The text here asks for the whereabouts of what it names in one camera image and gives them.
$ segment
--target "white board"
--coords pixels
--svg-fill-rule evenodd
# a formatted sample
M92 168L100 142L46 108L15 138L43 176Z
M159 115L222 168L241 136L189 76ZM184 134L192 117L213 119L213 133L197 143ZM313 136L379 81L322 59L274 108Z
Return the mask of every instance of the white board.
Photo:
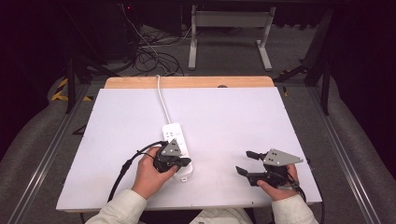
M187 183L170 179L148 200L148 210L255 207L271 204L235 166L263 172L246 151L276 148L301 157L296 164L309 203L321 202L315 180L277 88L163 89L172 122L181 124L193 161ZM100 90L56 209L99 210L121 166L137 150L163 140L167 123L156 89ZM134 183L138 157L118 190Z

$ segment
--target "handheld controller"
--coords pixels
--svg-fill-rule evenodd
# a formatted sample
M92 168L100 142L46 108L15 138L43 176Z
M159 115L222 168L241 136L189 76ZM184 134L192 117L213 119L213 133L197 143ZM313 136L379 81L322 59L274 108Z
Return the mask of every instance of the handheld controller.
M302 162L303 159L273 148L265 154L247 151L247 156L254 160L262 160L265 168L263 173L249 173L247 170L236 166L236 172L246 177L250 186L258 187L257 181L263 180L277 189L295 189L299 187L297 181L289 180L286 165Z
M172 166L177 166L180 169L189 165L191 159L180 158L180 156L181 150L177 144L177 140L173 139L169 144L162 146L157 151L154 158L154 167L158 172L163 173L168 171Z

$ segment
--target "silver metal plate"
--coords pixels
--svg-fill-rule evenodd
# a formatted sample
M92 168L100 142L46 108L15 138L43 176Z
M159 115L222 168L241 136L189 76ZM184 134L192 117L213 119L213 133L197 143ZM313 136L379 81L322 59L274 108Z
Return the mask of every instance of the silver metal plate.
M162 154L164 156L181 156L181 150L178 146L176 138L174 138L168 146L163 149Z
M273 166L284 166L304 161L300 157L290 155L289 153L271 148L264 158L264 164Z

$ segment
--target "person's left hand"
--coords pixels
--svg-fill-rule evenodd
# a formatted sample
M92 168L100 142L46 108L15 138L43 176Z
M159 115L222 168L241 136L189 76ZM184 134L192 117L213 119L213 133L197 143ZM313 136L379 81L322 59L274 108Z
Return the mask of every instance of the person's left hand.
M159 147L152 147L148 150L148 154L155 158ZM148 155L144 155L139 161L136 171L136 178L132 190L138 193L146 200L153 194L155 194L163 184L171 178L177 171L177 167L174 166L167 172L160 173L154 167L154 160Z

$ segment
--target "white power strip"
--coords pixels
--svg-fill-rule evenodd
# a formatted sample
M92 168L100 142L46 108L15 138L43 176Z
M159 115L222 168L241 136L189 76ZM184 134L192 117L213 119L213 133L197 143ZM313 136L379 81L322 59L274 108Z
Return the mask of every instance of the white power strip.
M163 126L164 140L171 142L173 139L177 140L178 146L181 150L181 158L189 158L189 151L187 150L186 140L184 139L183 132L179 123L169 123ZM181 182L186 182L192 176L192 162L186 167L181 167L173 178Z

